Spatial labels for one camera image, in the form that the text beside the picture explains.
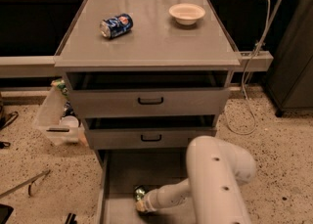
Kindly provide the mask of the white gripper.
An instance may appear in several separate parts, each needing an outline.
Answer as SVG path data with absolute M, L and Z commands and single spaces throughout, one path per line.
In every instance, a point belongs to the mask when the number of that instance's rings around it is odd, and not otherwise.
M 142 201 L 135 202 L 136 210 L 139 212 L 155 212 L 157 210 L 157 190 L 147 192 Z

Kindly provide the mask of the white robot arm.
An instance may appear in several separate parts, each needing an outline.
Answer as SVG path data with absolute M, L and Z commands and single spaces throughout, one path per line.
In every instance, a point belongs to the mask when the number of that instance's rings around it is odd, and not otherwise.
M 251 224 L 239 187 L 256 174 L 253 156 L 240 146 L 211 136 L 191 141 L 187 178 L 177 184 L 134 191 L 136 210 L 156 212 L 191 198 L 197 224 Z

